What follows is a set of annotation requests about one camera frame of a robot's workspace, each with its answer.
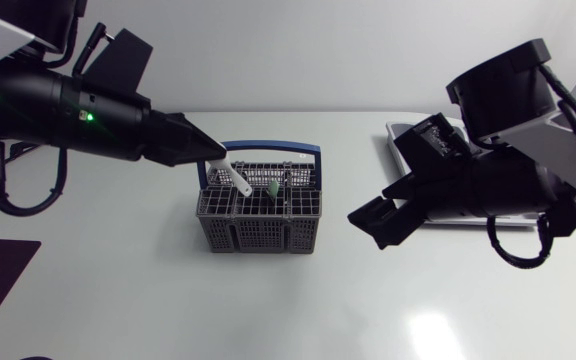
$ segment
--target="white wall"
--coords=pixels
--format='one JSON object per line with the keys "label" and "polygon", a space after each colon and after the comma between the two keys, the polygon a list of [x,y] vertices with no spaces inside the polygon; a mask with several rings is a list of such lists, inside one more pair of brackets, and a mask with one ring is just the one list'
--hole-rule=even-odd
{"label": "white wall", "polygon": [[543,37],[576,83],[576,0],[89,0],[154,47],[140,92],[163,110],[412,110],[457,114],[444,90]]}

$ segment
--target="green object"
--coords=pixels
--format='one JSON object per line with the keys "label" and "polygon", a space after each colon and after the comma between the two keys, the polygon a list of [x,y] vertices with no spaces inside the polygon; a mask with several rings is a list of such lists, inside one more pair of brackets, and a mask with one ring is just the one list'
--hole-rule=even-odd
{"label": "green object", "polygon": [[268,184],[268,195],[275,200],[277,198],[277,194],[279,193],[279,183],[277,180],[273,180]]}

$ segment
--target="white spoon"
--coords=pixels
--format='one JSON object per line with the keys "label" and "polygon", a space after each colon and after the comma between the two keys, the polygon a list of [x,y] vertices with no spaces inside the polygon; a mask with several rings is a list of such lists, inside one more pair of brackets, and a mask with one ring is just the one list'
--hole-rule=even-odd
{"label": "white spoon", "polygon": [[214,167],[215,169],[226,170],[228,174],[230,174],[232,183],[235,184],[237,190],[239,190],[239,192],[242,193],[245,197],[252,195],[252,187],[250,187],[248,181],[241,177],[241,175],[239,175],[239,173],[232,168],[232,165],[230,165],[230,158],[228,157],[228,153],[226,153],[225,158],[219,160],[210,160],[208,163],[210,163],[210,166]]}

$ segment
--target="white table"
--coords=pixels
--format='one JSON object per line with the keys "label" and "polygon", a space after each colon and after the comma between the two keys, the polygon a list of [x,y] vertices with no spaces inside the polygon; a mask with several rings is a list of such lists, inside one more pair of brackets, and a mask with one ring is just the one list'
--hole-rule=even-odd
{"label": "white table", "polygon": [[[71,152],[52,208],[0,213],[0,238],[43,243],[0,307],[0,359],[576,358],[576,232],[523,271],[483,229],[426,227],[380,251],[346,220],[394,178],[384,124],[425,115],[188,115],[220,141],[321,146],[315,253],[212,254],[194,215],[194,165]],[[11,200],[43,199],[56,159],[42,148],[11,163]],[[500,237],[537,252],[533,231]]]}

